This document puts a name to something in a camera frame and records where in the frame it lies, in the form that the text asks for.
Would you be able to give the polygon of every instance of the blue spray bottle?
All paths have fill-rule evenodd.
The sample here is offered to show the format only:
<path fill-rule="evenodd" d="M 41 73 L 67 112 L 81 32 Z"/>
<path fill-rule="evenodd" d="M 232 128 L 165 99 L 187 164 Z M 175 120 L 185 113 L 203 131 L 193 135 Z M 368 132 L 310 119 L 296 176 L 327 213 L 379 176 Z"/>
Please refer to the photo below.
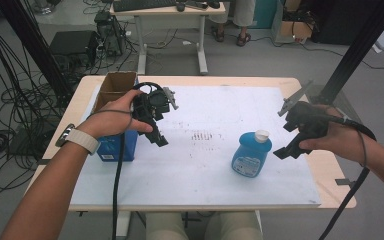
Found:
<path fill-rule="evenodd" d="M 266 161 L 267 153 L 272 148 L 269 132 L 258 130 L 242 134 L 241 144 L 232 159 L 232 168 L 246 177 L 256 177 Z"/>

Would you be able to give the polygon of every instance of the bottle label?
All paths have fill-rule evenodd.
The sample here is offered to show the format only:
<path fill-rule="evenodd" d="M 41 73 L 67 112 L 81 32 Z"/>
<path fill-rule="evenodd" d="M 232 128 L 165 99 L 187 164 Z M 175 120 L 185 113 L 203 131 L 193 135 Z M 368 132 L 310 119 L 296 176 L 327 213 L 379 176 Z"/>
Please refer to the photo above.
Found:
<path fill-rule="evenodd" d="M 258 174 L 260 165 L 261 161 L 258 158 L 238 157 L 233 161 L 232 168 L 244 176 L 255 177 Z"/>

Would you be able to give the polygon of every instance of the white desk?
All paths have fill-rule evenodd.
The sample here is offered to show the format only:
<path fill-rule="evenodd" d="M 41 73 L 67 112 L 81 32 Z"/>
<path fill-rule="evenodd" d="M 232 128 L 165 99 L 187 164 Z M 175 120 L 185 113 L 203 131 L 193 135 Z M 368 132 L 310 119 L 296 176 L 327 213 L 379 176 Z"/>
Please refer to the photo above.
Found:
<path fill-rule="evenodd" d="M 115 16 L 134 16 L 139 40 L 138 74 L 145 74 L 147 46 L 143 41 L 144 29 L 170 29 L 170 28 L 199 28 L 199 41 L 197 43 L 199 69 L 202 75 L 208 74 L 207 61 L 204 52 L 205 17 L 222 14 L 224 5 L 220 3 L 219 9 L 208 8 L 205 11 L 186 8 L 184 12 L 178 12 L 176 7 L 164 7 L 145 9 L 138 11 L 114 12 L 111 6 L 110 13 Z"/>
<path fill-rule="evenodd" d="M 62 118 L 56 134 L 54 135 L 51 143 L 44 154 L 44 159 L 50 159 L 57 152 L 58 148 L 54 146 L 56 139 L 60 132 L 68 123 L 78 124 L 84 115 L 85 109 L 89 104 L 89 100 L 93 95 L 94 89 L 99 86 L 104 79 L 104 76 L 89 76 L 83 78 L 80 85 L 67 108 L 64 117 Z M 248 87 L 275 87 L 280 88 L 282 94 L 287 97 L 300 88 L 300 84 L 296 79 L 292 78 L 260 78 L 260 77 L 168 77 L 168 76 L 140 76 L 140 81 L 150 81 L 158 83 L 162 86 L 248 86 Z M 335 179 L 344 178 L 342 171 L 333 154 L 326 151 L 314 151 L 311 155 L 306 156 L 308 166 L 314 177 L 314 182 L 319 193 L 321 204 L 318 208 L 337 208 L 341 203 L 344 196 L 348 193 L 348 186 L 338 186 L 335 183 Z M 40 166 L 35 173 L 32 180 L 40 174 L 44 166 Z M 110 200 L 106 205 L 91 205 L 87 204 L 87 200 L 81 205 L 71 205 L 71 211 L 108 211 L 111 210 Z M 355 199 L 352 199 L 348 204 L 348 207 L 354 207 L 356 205 Z M 147 210 L 196 210 L 196 209 L 213 209 L 213 210 L 245 210 L 245 209 L 262 209 L 263 205 L 242 205 L 242 206 L 217 206 L 214 203 L 212 206 L 139 206 L 139 205 L 120 205 L 121 211 L 147 211 Z"/>

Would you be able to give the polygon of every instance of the hand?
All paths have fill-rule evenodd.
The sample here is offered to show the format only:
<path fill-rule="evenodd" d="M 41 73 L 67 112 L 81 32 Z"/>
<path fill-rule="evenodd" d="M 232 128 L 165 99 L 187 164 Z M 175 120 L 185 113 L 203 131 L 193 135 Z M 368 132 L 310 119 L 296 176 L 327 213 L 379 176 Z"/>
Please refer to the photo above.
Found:
<path fill-rule="evenodd" d="M 316 107 L 326 109 L 327 114 L 342 117 L 335 108 L 326 105 L 317 105 Z M 368 136 L 361 134 L 364 143 L 367 146 L 375 143 Z M 344 126 L 339 123 L 329 123 L 327 135 L 317 139 L 307 139 L 299 143 L 301 149 L 307 150 L 328 150 L 334 154 L 359 162 L 364 163 L 364 149 L 361 137 L 357 130 L 352 127 Z"/>
<path fill-rule="evenodd" d="M 152 132 L 152 127 L 149 124 L 132 119 L 130 114 L 133 98 L 141 93 L 139 90 L 130 90 L 116 101 L 108 102 L 97 113 L 80 124 L 77 129 L 95 138 L 120 134 L 127 129 Z"/>

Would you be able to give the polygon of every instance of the person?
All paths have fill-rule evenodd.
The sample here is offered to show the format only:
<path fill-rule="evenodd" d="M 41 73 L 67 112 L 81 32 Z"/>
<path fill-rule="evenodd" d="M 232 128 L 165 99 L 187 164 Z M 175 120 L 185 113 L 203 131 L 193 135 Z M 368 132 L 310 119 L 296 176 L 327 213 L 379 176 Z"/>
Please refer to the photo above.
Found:
<path fill-rule="evenodd" d="M 146 240 L 188 240 L 178 212 L 146 213 Z M 262 240 L 255 211 L 216 212 L 205 230 L 205 240 Z"/>
<path fill-rule="evenodd" d="M 109 102 L 76 129 L 94 138 L 115 135 L 126 129 L 152 132 L 152 127 L 115 111 L 129 111 L 141 91 L 131 90 Z M 64 144 L 37 177 L 7 223 L 1 239 L 58 239 L 77 178 L 88 151 L 72 142 Z"/>
<path fill-rule="evenodd" d="M 343 117 L 333 107 L 322 105 L 317 107 L 325 108 L 326 113 L 330 115 Z M 331 151 L 342 158 L 358 162 L 362 166 L 366 165 L 384 182 L 384 146 L 364 134 L 360 139 L 359 134 L 352 127 L 329 123 L 325 137 L 301 141 L 299 147 L 307 150 Z"/>
<path fill-rule="evenodd" d="M 152 132 L 150 125 L 132 119 L 130 114 L 126 114 L 130 110 L 132 99 L 140 93 L 141 91 L 138 90 L 127 92 L 118 100 L 106 104 L 97 114 L 90 116 L 76 129 L 95 138 L 119 134 L 126 129 Z M 328 108 L 327 112 L 340 116 L 339 112 L 333 108 Z M 384 147 L 365 135 L 363 135 L 363 140 L 367 153 L 367 167 L 384 181 Z M 329 124 L 327 136 L 302 141 L 300 147 L 309 150 L 329 150 L 360 164 L 365 162 L 363 147 L 357 132 L 353 128 L 335 123 Z M 30 186 L 8 221 L 0 239 L 57 239 L 64 224 L 74 186 L 87 155 L 88 151 L 80 145 L 72 142 L 64 144 Z M 154 219 L 153 222 L 158 222 L 158 215 L 155 216 L 156 220 Z M 214 218 L 214 222 L 211 223 L 210 221 L 209 225 L 220 225 L 221 219 L 227 215 L 219 213 L 218 216 L 218 219 Z M 230 224 L 233 226 L 232 229 L 237 228 L 239 231 L 232 231 L 236 235 L 227 239 L 241 239 L 241 237 L 252 239 L 243 237 L 248 230 L 246 228 L 240 229 L 241 224 L 239 223 L 242 220 L 232 219 L 234 221 L 225 221 L 226 226 Z M 151 232 L 151 230 L 152 226 L 147 226 L 147 231 Z M 170 229 L 167 229 L 167 231 L 167 234 L 176 232 Z"/>
<path fill-rule="evenodd" d="M 214 39 L 217 42 L 224 41 L 224 24 L 229 15 L 230 2 L 224 2 L 226 12 L 224 14 L 210 15 L 209 19 L 217 23 L 217 28 L 212 30 Z M 248 26 L 254 21 L 255 0 L 236 0 L 233 23 L 241 28 L 236 39 L 236 45 L 243 47 L 251 40 L 251 34 L 247 33 Z"/>
<path fill-rule="evenodd" d="M 152 126 L 132 119 L 128 114 L 133 98 L 140 93 L 142 92 L 139 90 L 130 90 L 118 100 L 106 104 L 76 129 L 94 138 L 120 134 L 127 129 L 152 132 Z M 88 151 L 80 145 L 69 141 L 65 143 L 30 186 L 8 221 L 0 239 L 58 239 L 77 178 L 87 155 Z M 255 212 L 232 212 L 227 217 L 224 214 L 216 216 L 212 220 L 212 225 L 216 227 L 221 225 L 221 222 L 225 223 L 224 226 L 228 226 L 242 221 L 235 227 L 229 227 L 232 232 L 230 236 L 236 236 L 236 234 L 259 236 L 257 229 L 261 234 Z M 215 227 L 210 229 L 212 231 L 209 236 L 219 239 L 217 234 L 221 231 L 214 230 Z M 187 239 L 182 228 L 180 213 L 148 213 L 147 239 Z"/>

